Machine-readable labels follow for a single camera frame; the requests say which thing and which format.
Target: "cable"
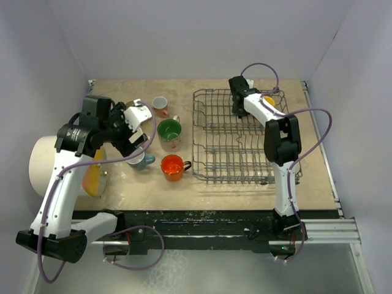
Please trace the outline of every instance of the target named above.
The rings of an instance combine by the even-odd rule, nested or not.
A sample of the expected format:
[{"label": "cable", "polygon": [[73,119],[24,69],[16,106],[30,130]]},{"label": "cable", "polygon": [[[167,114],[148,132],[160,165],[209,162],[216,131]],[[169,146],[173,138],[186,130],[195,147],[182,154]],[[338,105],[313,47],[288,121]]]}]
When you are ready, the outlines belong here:
[{"label": "cable", "polygon": [[261,104],[262,104],[268,111],[270,111],[270,112],[273,113],[274,115],[276,115],[276,116],[278,116],[278,117],[281,117],[281,118],[285,118],[285,117],[287,117],[287,116],[291,116],[291,115],[295,115],[295,114],[297,114],[297,113],[302,113],[302,112],[307,112],[307,111],[322,111],[322,112],[324,112],[324,113],[326,113],[326,114],[328,115],[328,119],[329,119],[329,121],[328,121],[328,127],[326,128],[326,131],[324,132],[324,134],[323,134],[323,135],[320,137],[320,139],[317,141],[317,143],[316,143],[311,149],[309,149],[309,150],[306,151],[303,155],[301,155],[296,161],[294,161],[294,162],[289,166],[288,171],[287,171],[287,188],[288,188],[288,198],[289,198],[289,200],[290,200],[290,206],[292,207],[292,210],[293,210],[293,212],[294,212],[294,215],[295,215],[296,219],[298,220],[298,222],[300,223],[300,226],[301,226],[301,229],[302,229],[301,244],[300,244],[298,250],[296,250],[295,253],[294,253],[290,258],[288,258],[288,259],[286,259],[286,258],[285,258],[285,259],[281,259],[281,258],[280,258],[280,260],[282,260],[282,261],[284,261],[284,262],[289,262],[289,261],[294,260],[294,258],[296,258],[296,257],[298,256],[298,254],[300,254],[300,252],[301,252],[301,250],[302,250],[302,248],[303,248],[303,246],[304,246],[304,243],[305,243],[305,236],[306,236],[306,227],[305,227],[303,221],[301,220],[300,215],[297,213],[297,211],[296,211],[296,209],[295,209],[295,206],[294,206],[294,203],[293,203],[293,201],[292,201],[292,200],[293,200],[293,194],[292,194],[292,190],[291,190],[290,173],[292,172],[292,170],[293,170],[293,168],[295,167],[295,165],[296,165],[298,162],[300,162],[302,159],[304,159],[306,156],[308,156],[311,152],[313,152],[313,150],[316,149],[316,148],[322,143],[322,141],[325,139],[325,137],[328,135],[328,133],[330,132],[331,127],[332,127],[332,115],[331,115],[331,113],[330,113],[328,110],[323,109],[323,108],[317,108],[317,107],[304,108],[304,109],[296,110],[296,111],[293,111],[293,112],[290,112],[290,113],[287,113],[287,114],[280,113],[280,112],[277,112],[276,110],[272,109],[272,108],[269,107],[266,103],[264,103],[263,97],[264,97],[264,96],[267,96],[267,95],[271,95],[271,94],[273,94],[273,93],[275,92],[275,90],[278,90],[278,89],[279,89],[279,88],[278,88],[278,85],[279,85],[279,77],[277,76],[277,72],[276,72],[275,69],[273,69],[269,64],[262,63],[262,62],[255,62],[255,63],[249,64],[247,67],[245,67],[245,68],[243,69],[243,71],[241,72],[241,75],[243,75],[243,73],[245,72],[246,69],[250,68],[251,66],[255,66],[255,65],[261,65],[261,66],[266,66],[266,67],[268,67],[269,69],[271,69],[271,70],[274,72],[275,77],[276,77],[276,87],[272,90],[272,92],[263,93],[263,94],[260,96],[260,102],[261,102]]},{"label": "cable", "polygon": [[124,268],[125,270],[130,270],[130,271],[144,271],[144,270],[148,270],[149,268],[152,268],[154,265],[159,263],[160,260],[162,259],[162,257],[164,256],[165,243],[164,243],[164,239],[163,239],[162,235],[155,228],[149,227],[148,225],[136,225],[134,227],[126,228],[125,230],[109,234],[108,236],[116,236],[116,235],[120,235],[120,234],[125,233],[125,232],[130,232],[130,231],[138,230],[138,229],[141,229],[141,228],[148,228],[149,230],[154,231],[154,233],[157,234],[159,239],[160,239],[160,243],[161,243],[162,247],[161,247],[161,250],[160,250],[160,254],[159,254],[159,256],[158,256],[158,258],[157,258],[157,260],[155,262],[153,262],[150,265],[141,266],[141,267],[120,265],[119,263],[116,263],[114,260],[109,260],[107,258],[107,256],[106,256],[106,253],[105,253],[105,250],[104,250],[105,261],[107,261],[108,263],[110,263],[112,265],[118,266],[119,268]]},{"label": "cable", "polygon": [[50,188],[49,194],[48,194],[48,198],[47,198],[47,202],[43,208],[42,211],[42,218],[41,218],[41,227],[39,230],[39,234],[38,234],[38,242],[37,242],[37,258],[38,258],[38,269],[39,272],[42,276],[42,279],[48,283],[48,284],[52,284],[55,280],[57,280],[57,278],[59,277],[64,265],[66,262],[62,262],[61,266],[58,269],[58,272],[56,273],[56,275],[54,276],[54,278],[49,279],[48,276],[45,273],[45,270],[43,269],[43,262],[42,262],[42,240],[43,240],[43,234],[45,233],[45,227],[46,227],[46,219],[48,216],[48,211],[49,211],[49,207],[51,204],[51,201],[53,199],[53,195],[55,194],[56,188],[60,182],[60,179],[62,176],[64,176],[69,170],[75,168],[75,167],[83,167],[86,165],[95,165],[95,164],[112,164],[115,162],[121,162],[121,161],[125,161],[125,160],[129,160],[132,159],[134,157],[139,156],[141,153],[145,152],[146,149],[151,145],[151,143],[154,140],[155,134],[156,134],[156,117],[155,117],[155,113],[154,110],[151,108],[151,106],[149,106],[148,104],[139,101],[138,103],[146,106],[148,108],[148,110],[151,112],[152,116],[153,116],[153,133],[151,135],[151,138],[145,143],[144,147],[142,147],[141,150],[137,150],[136,152],[132,153],[130,156],[127,157],[123,157],[123,158],[119,158],[119,159],[108,159],[108,160],[101,160],[101,161],[90,161],[90,162],[79,162],[76,164],[72,164],[69,165],[68,167],[63,168],[59,174],[57,175],[55,181],[53,182],[52,187]]},{"label": "cable", "polygon": [[265,67],[269,68],[270,70],[272,70],[273,73],[275,74],[276,86],[272,89],[271,92],[264,93],[264,96],[273,95],[274,93],[279,92],[279,76],[277,75],[276,70],[275,70],[272,66],[270,66],[269,64],[267,64],[267,63],[255,62],[255,63],[249,64],[247,67],[245,67],[245,68],[243,69],[243,71],[241,72],[240,75],[244,75],[245,70],[247,70],[248,68],[250,68],[250,67],[252,67],[252,66],[265,66]]}]

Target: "white wall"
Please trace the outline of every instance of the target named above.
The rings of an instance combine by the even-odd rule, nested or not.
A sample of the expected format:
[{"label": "white wall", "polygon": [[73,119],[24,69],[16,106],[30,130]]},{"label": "white wall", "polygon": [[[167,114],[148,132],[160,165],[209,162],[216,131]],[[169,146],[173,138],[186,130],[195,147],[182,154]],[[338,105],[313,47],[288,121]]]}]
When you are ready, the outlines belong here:
[{"label": "white wall", "polygon": [[[392,2],[357,0],[310,82],[332,112],[325,149],[346,217],[358,222],[378,290],[391,293]],[[323,117],[318,117],[322,128]]]},{"label": "white wall", "polygon": [[229,78],[263,61],[303,80],[353,1],[48,0],[89,78]]},{"label": "white wall", "polygon": [[1,293],[21,293],[36,255],[17,246],[42,198],[28,178],[36,140],[81,106],[88,82],[46,0],[0,1]]}]

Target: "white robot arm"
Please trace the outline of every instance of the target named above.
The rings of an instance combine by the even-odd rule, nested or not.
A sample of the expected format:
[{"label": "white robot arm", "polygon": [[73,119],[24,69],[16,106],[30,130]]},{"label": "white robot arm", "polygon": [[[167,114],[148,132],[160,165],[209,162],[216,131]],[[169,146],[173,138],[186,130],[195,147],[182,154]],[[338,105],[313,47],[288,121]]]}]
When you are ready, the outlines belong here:
[{"label": "white robot arm", "polygon": [[[233,114],[239,118],[251,114],[265,128],[264,152],[272,162],[276,185],[274,216],[277,230],[295,228],[300,225],[295,217],[295,211],[299,210],[295,195],[295,167],[290,174],[288,171],[301,152],[298,120],[294,115],[287,116],[275,109],[257,89],[250,88],[243,76],[231,78],[229,85],[233,96]],[[288,176],[291,197],[288,192]]]},{"label": "white robot arm", "polygon": [[[18,232],[18,244],[37,252],[38,236],[44,226],[43,255],[75,263],[87,244],[124,229],[124,216],[116,211],[104,211],[71,225],[72,211],[88,165],[74,167],[58,178],[59,172],[71,165],[92,162],[103,143],[110,142],[126,157],[147,140],[140,124],[151,118],[148,108],[138,104],[137,100],[127,109],[122,102],[111,109],[113,104],[106,97],[87,96],[82,112],[78,114],[79,124],[70,121],[58,131],[54,146],[57,150],[55,164],[45,198],[30,229]],[[57,179],[58,185],[51,191]],[[53,195],[45,211],[50,194]],[[43,214],[47,216],[45,225],[42,225]]]},{"label": "white robot arm", "polygon": [[[249,112],[251,115],[253,115],[260,123],[263,125],[263,127],[266,126],[266,123],[268,121],[272,120],[279,120],[282,119],[281,116],[277,116],[276,113],[284,115],[284,113],[279,112],[278,110],[275,110],[276,112],[273,113],[269,109],[265,108],[261,103],[260,99],[262,98],[262,95],[259,93],[251,94],[248,95],[244,99],[244,109]],[[271,104],[268,103],[267,100],[263,101],[265,104],[267,104],[270,109],[275,109]],[[279,164],[272,162],[272,166],[274,169],[274,176],[275,176],[275,186],[276,186],[276,202],[275,202],[275,211],[280,215],[280,216],[291,216],[294,214],[294,211],[292,210],[292,207],[290,205],[290,199],[288,197],[288,187],[287,187],[287,172],[289,166],[293,163],[293,160],[284,162],[282,166],[279,166]],[[292,191],[292,200],[295,206],[295,209],[298,211],[298,205],[296,202],[296,196],[295,196],[295,168],[292,170],[290,173],[291,176],[291,191]]]}]

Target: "dish rack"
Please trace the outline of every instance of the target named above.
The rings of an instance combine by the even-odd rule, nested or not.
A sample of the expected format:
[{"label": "dish rack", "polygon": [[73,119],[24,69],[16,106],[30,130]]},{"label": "dish rack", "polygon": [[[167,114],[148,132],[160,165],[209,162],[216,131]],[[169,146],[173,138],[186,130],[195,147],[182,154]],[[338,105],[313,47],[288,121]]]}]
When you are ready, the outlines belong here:
[{"label": "dish rack", "polygon": [[[283,91],[272,98],[278,110],[288,113]],[[194,92],[192,174],[209,183],[273,184],[274,171],[263,150],[264,127],[252,115],[233,115],[232,104],[229,89]],[[296,184],[300,177],[299,163]]]}]

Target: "red mug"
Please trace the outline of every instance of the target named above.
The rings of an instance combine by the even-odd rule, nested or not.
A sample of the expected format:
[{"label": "red mug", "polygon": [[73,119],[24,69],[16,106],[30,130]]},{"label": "red mug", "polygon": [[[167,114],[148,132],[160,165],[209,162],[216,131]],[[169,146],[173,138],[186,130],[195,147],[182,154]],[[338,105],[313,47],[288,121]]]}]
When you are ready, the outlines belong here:
[{"label": "red mug", "polygon": [[171,182],[179,181],[183,177],[184,171],[190,169],[191,166],[190,161],[184,162],[181,157],[174,154],[166,156],[160,163],[165,178]]}]

